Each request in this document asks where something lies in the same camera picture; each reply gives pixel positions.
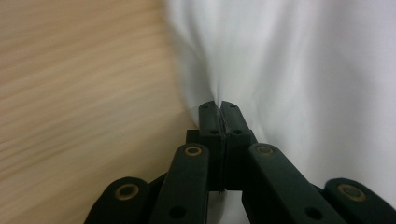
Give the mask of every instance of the white fabric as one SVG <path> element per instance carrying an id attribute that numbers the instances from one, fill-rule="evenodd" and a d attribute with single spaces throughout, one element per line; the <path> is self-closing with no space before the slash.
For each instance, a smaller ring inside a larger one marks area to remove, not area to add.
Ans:
<path id="1" fill-rule="evenodd" d="M 396 206 L 396 1 L 168 0 L 167 12 L 195 119 L 204 102 L 237 104 L 310 182 L 354 179 Z"/>

